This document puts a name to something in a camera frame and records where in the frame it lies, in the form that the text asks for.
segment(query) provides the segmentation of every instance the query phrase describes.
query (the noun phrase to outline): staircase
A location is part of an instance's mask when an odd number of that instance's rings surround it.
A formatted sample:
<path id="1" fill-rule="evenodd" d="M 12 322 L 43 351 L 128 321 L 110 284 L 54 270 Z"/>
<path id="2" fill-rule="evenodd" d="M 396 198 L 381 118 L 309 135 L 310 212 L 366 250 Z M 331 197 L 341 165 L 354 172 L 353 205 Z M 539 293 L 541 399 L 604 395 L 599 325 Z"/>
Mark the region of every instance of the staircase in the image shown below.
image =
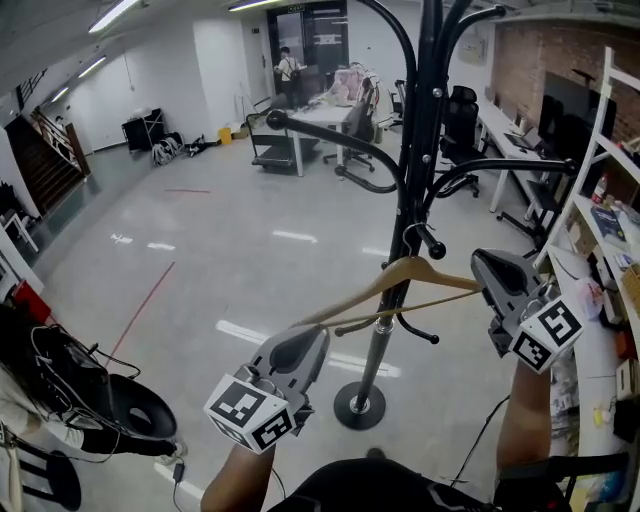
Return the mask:
<path id="1" fill-rule="evenodd" d="M 48 119 L 44 124 L 47 122 L 51 126 L 43 126 L 42 121 L 35 123 L 42 135 L 22 116 L 5 128 L 16 163 L 41 215 L 85 178 L 68 137 Z"/>

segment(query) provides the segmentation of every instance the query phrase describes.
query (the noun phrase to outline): bottle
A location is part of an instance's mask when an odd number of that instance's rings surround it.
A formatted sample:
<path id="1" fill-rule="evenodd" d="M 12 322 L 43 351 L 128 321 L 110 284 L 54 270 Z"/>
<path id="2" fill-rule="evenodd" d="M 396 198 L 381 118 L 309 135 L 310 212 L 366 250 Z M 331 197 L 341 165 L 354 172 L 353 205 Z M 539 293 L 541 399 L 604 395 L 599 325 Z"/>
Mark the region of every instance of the bottle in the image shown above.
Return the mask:
<path id="1" fill-rule="evenodd" d="M 607 191 L 607 173 L 605 172 L 602 177 L 598 180 L 598 184 L 596 185 L 596 189 L 593 191 L 593 195 L 591 196 L 591 200 L 596 204 L 602 204 L 604 199 L 604 195 Z"/>

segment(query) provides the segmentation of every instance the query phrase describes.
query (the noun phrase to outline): yellow object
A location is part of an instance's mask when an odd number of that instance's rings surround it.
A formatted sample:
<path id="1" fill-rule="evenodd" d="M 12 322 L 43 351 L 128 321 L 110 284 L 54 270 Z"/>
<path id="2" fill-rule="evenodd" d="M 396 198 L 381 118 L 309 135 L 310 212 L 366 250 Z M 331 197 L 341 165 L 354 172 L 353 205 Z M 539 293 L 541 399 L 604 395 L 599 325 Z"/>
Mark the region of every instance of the yellow object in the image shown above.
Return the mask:
<path id="1" fill-rule="evenodd" d="M 220 137 L 220 142 L 223 144 L 231 144 L 231 128 L 220 128 L 218 137 Z"/>
<path id="2" fill-rule="evenodd" d="M 583 512 L 587 506 L 587 490 L 580 488 L 574 489 L 570 503 L 573 512 Z"/>

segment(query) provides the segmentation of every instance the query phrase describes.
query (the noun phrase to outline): coat rack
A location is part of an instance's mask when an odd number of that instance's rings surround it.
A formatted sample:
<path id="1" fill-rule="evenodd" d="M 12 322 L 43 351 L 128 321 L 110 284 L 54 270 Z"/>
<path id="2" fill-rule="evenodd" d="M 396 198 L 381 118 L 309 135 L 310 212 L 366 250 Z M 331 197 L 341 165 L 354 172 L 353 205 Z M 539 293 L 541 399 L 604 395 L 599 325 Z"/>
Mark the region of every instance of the coat rack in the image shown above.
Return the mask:
<path id="1" fill-rule="evenodd" d="M 398 163 L 384 151 L 367 142 L 291 119 L 282 111 L 271 112 L 267 117 L 267 124 L 274 130 L 298 131 L 366 153 L 378 159 L 389 170 L 394 184 L 387 187 L 374 185 L 349 170 L 341 170 L 341 175 L 370 192 L 376 194 L 396 192 L 397 194 L 391 250 L 383 268 L 405 256 L 417 256 L 423 242 L 432 259 L 438 260 L 445 256 L 446 247 L 428 231 L 427 219 L 438 191 L 463 174 L 486 169 L 575 173 L 575 163 L 571 161 L 483 159 L 465 162 L 434 181 L 438 138 L 447 100 L 447 72 L 453 49 L 462 33 L 471 25 L 482 20 L 503 17 L 506 10 L 503 6 L 496 5 L 463 17 L 472 0 L 455 0 L 443 20 L 443 1 L 423 0 L 416 62 L 409 36 L 398 19 L 376 0 L 358 1 L 385 20 L 398 38 L 404 54 L 407 95 Z M 378 311 L 402 307 L 409 284 L 410 281 L 404 281 L 385 290 L 382 293 Z M 437 335 L 416 329 L 400 314 L 397 317 L 400 325 L 412 334 L 433 344 L 438 343 Z M 357 326 L 343 328 L 342 333 L 353 332 L 368 325 L 371 325 L 371 322 L 365 321 Z M 334 412 L 338 420 L 349 428 L 369 429 L 380 422 L 384 416 L 385 398 L 373 382 L 393 328 L 393 316 L 381 317 L 375 321 L 362 381 L 347 384 L 336 395 Z"/>

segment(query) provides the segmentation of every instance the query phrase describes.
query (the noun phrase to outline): shoe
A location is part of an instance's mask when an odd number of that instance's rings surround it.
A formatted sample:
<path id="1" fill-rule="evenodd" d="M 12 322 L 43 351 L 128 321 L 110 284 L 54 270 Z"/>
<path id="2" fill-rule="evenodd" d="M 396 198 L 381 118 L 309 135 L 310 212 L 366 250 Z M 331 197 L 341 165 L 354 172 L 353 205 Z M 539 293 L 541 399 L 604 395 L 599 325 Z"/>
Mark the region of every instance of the shoe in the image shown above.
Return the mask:
<path id="1" fill-rule="evenodd" d="M 386 459 L 387 456 L 380 448 L 369 448 L 367 451 L 367 459 Z"/>
<path id="2" fill-rule="evenodd" d="M 175 464 L 178 459 L 181 459 L 187 455 L 187 445 L 184 441 L 174 441 L 176 449 L 171 455 L 158 455 L 154 457 L 154 460 L 161 466 L 171 466 Z"/>

